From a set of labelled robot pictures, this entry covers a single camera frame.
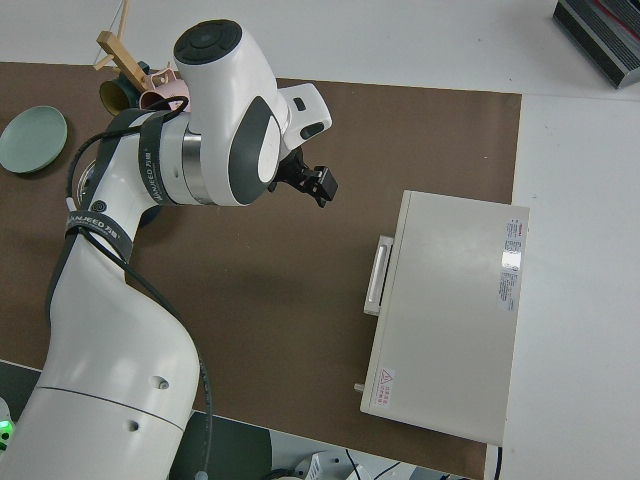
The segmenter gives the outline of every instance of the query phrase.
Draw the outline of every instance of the warning label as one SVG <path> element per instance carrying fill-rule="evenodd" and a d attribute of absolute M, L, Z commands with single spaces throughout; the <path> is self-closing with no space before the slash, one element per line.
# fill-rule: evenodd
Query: warning label
<path fill-rule="evenodd" d="M 375 389 L 375 406 L 389 408 L 391 402 L 391 390 L 396 371 L 390 368 L 381 368 L 378 371 L 378 381 Z"/>
<path fill-rule="evenodd" d="M 502 271 L 498 285 L 498 306 L 502 310 L 511 312 L 515 309 L 514 290 L 516 290 L 520 278 L 524 223 L 518 219 L 510 220 L 506 225 L 505 233 Z"/>

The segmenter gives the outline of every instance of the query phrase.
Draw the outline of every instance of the wooden stick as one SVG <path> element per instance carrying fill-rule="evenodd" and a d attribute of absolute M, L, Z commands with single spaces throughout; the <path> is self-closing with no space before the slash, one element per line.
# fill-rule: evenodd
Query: wooden stick
<path fill-rule="evenodd" d="M 113 55 L 113 61 L 120 67 L 122 73 L 125 74 L 133 86 L 136 87 L 139 92 L 144 92 L 146 90 L 144 85 L 145 73 L 127 49 L 124 48 L 124 45 L 120 43 L 118 37 L 105 30 L 100 32 L 96 41 L 105 52 Z"/>
<path fill-rule="evenodd" d="M 100 70 L 101 68 L 104 68 L 111 60 L 113 60 L 113 55 L 107 55 L 102 60 L 98 60 L 93 68 L 95 68 L 96 70 Z"/>
<path fill-rule="evenodd" d="M 127 16 L 129 15 L 129 0 L 123 0 L 122 13 L 120 14 L 120 25 L 118 26 L 118 40 L 122 40 L 124 27 L 127 25 Z"/>

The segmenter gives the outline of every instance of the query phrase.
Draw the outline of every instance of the white box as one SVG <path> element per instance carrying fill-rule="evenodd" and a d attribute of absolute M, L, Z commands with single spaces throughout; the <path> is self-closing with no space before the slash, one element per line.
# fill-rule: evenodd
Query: white box
<path fill-rule="evenodd" d="M 528 219 L 404 193 L 363 412 L 502 445 Z"/>

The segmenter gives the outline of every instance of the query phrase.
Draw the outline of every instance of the white robotic arm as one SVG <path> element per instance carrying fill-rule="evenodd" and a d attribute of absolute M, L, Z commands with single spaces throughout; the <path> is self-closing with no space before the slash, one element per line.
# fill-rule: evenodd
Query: white robotic arm
<path fill-rule="evenodd" d="M 313 86 L 278 90 L 253 38 L 228 20 L 189 29 L 174 54 L 192 112 L 128 110 L 102 135 L 51 282 L 47 361 L 0 459 L 2 480 L 166 478 L 198 354 L 175 316 L 101 251 L 127 262 L 146 210 L 248 205 L 281 181 L 320 206 L 335 194 L 329 170 L 307 168 L 299 148 L 331 126 Z"/>

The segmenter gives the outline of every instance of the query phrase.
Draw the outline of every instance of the mug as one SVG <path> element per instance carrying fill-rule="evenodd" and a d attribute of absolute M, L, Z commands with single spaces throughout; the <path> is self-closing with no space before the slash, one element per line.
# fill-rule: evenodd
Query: mug
<path fill-rule="evenodd" d="M 170 68 L 165 68 L 156 73 L 147 75 L 145 78 L 147 90 L 140 95 L 140 108 L 149 108 L 154 103 L 169 97 L 189 98 L 189 88 L 184 80 L 176 78 L 176 74 Z M 175 110 L 182 102 L 169 102 L 169 108 Z M 191 111 L 191 104 L 187 105 L 185 112 Z"/>
<path fill-rule="evenodd" d="M 144 62 L 138 62 L 138 65 L 144 73 L 149 73 L 149 65 Z M 100 85 L 100 100 L 111 115 L 115 116 L 127 108 L 137 107 L 139 99 L 140 92 L 123 73 Z"/>

